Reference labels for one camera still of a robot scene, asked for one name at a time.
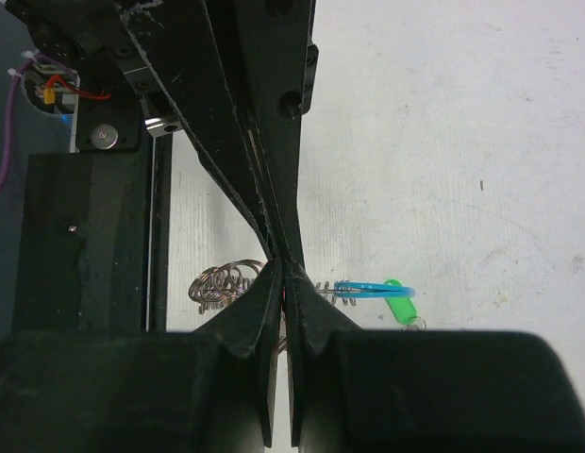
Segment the large keyring blue handle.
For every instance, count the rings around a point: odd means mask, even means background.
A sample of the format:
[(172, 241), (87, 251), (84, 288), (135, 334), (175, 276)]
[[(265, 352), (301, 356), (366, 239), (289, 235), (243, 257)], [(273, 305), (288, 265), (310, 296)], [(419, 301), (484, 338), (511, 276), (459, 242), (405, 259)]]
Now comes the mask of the large keyring blue handle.
[[(188, 289), (188, 297), (199, 306), (199, 313), (221, 310), (244, 295), (262, 273), (265, 263), (259, 260), (233, 260), (212, 266), (196, 276)], [(372, 283), (351, 280), (312, 282), (307, 276), (290, 275), (285, 283), (287, 293), (298, 298), (316, 294), (330, 305), (341, 302), (356, 307), (361, 299), (411, 300), (415, 290), (400, 283)]]

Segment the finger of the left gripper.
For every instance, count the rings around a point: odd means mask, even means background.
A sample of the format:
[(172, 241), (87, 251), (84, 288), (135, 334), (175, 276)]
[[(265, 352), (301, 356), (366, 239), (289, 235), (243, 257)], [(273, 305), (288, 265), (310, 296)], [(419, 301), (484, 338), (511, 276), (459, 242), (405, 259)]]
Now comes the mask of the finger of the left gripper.
[(207, 7), (226, 60), (268, 244), (281, 260), (304, 264), (297, 195), (315, 4), (209, 1)]

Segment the green tag key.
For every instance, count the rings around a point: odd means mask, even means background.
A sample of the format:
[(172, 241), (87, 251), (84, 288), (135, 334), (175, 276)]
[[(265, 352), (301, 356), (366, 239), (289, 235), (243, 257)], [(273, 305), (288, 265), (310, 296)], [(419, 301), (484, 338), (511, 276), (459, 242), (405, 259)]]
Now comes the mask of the green tag key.
[(419, 316), (410, 296), (388, 296), (385, 301), (393, 317), (404, 330), (423, 331), (426, 329), (426, 322)]

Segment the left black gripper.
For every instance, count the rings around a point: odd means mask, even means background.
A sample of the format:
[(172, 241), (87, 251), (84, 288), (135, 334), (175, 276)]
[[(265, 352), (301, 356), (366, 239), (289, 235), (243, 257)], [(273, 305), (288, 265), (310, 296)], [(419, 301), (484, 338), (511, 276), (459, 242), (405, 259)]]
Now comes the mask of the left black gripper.
[(242, 136), (244, 70), (232, 2), (7, 1), (4, 8), (35, 46), (25, 58), (41, 104), (74, 112), (74, 150), (135, 151), (180, 122), (201, 165), (274, 257)]

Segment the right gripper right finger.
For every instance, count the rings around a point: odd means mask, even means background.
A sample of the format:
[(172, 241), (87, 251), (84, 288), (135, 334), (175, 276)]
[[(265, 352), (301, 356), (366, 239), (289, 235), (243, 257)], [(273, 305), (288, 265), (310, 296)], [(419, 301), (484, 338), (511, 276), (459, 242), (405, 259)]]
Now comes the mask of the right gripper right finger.
[(287, 293), (292, 444), (301, 452), (585, 452), (585, 411), (527, 332), (371, 330)]

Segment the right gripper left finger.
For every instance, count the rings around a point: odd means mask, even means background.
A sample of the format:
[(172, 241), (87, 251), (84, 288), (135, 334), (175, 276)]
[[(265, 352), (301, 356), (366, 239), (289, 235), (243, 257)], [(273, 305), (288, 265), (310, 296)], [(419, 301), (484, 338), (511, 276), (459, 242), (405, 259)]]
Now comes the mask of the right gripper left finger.
[(273, 441), (282, 266), (192, 332), (0, 342), (0, 452), (261, 452)]

